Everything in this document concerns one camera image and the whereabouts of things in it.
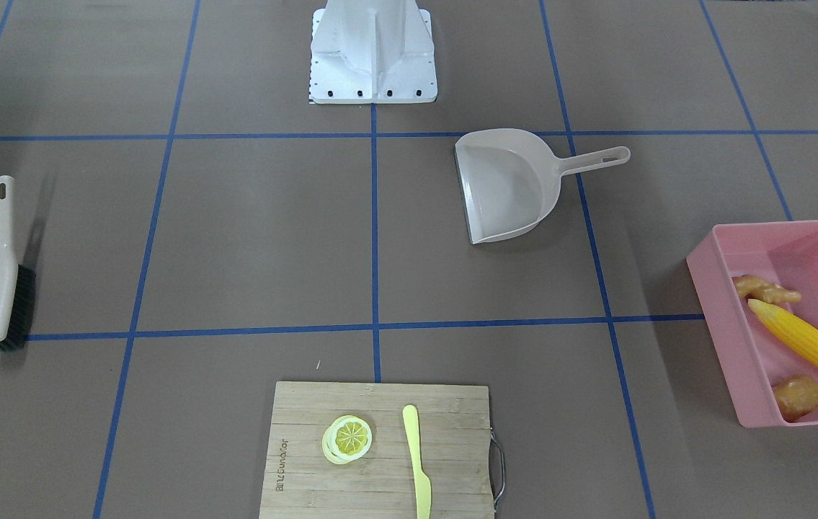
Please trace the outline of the beige plastic dustpan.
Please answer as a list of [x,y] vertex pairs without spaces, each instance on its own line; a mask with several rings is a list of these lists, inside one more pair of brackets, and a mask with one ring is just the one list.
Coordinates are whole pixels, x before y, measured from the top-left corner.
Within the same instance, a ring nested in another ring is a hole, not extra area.
[[474,245],[515,239],[533,230],[556,207],[567,175],[625,164],[626,146],[557,157],[524,129],[474,131],[454,147],[469,241]]

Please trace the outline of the brown toy ginger root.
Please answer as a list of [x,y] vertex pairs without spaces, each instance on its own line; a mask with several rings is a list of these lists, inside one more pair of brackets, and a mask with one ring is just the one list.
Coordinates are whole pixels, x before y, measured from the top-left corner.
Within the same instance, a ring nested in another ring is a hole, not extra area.
[[757,299],[765,303],[774,303],[774,305],[798,303],[803,299],[800,292],[768,282],[755,275],[732,277],[732,282],[735,292],[742,299]]

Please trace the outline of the white brush with black bristles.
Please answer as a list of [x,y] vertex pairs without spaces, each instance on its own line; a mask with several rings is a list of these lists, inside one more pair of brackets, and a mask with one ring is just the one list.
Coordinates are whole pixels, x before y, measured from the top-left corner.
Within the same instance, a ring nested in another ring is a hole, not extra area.
[[0,175],[0,352],[22,349],[33,317],[36,273],[14,245],[14,178]]

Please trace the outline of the brown toy potato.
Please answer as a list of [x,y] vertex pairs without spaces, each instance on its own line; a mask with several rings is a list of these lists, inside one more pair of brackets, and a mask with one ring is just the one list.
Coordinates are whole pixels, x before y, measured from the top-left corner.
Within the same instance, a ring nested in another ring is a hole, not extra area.
[[787,422],[795,422],[818,408],[818,382],[808,375],[787,378],[772,386],[778,411]]

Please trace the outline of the yellow toy corn cob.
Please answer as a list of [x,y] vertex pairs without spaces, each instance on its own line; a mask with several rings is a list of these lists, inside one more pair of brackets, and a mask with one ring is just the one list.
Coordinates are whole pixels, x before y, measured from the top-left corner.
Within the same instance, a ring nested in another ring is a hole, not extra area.
[[818,329],[800,316],[757,299],[748,299],[746,305],[755,318],[782,344],[806,362],[818,368]]

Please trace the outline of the pink plastic bin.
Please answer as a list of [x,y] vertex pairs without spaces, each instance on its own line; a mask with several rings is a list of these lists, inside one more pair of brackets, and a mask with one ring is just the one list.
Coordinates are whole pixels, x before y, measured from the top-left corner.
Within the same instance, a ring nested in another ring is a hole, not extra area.
[[818,425],[818,220],[714,226],[688,269],[740,424]]

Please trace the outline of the yellow lemon slices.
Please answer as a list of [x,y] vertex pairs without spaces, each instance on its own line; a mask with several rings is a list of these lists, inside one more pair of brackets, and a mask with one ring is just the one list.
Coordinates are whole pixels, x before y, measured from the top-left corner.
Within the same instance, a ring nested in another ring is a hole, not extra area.
[[362,458],[372,443],[372,427],[356,416],[336,418],[320,440],[324,456],[333,464],[349,464]]

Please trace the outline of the bamboo cutting board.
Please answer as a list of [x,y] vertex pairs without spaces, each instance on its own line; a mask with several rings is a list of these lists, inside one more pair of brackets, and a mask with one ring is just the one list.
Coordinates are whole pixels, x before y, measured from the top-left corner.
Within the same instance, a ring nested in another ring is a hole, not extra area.
[[[485,386],[280,381],[275,386],[261,518],[414,518],[411,447],[403,410],[417,409],[419,468],[432,484],[432,518],[492,518],[490,392]],[[365,420],[359,459],[329,462],[325,430]]]

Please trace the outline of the yellow plastic knife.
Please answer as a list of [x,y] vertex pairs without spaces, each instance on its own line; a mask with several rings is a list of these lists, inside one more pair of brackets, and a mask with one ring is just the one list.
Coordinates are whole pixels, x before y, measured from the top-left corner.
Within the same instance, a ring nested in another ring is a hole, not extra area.
[[416,518],[430,518],[434,496],[431,480],[423,470],[421,423],[417,407],[412,404],[405,405],[402,409],[402,420],[411,458]]

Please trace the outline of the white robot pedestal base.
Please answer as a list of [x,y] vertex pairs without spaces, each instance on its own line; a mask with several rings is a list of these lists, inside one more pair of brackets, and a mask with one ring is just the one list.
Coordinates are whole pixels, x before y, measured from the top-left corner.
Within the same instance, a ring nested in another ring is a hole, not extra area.
[[432,103],[432,17],[415,1],[329,1],[312,14],[309,102]]

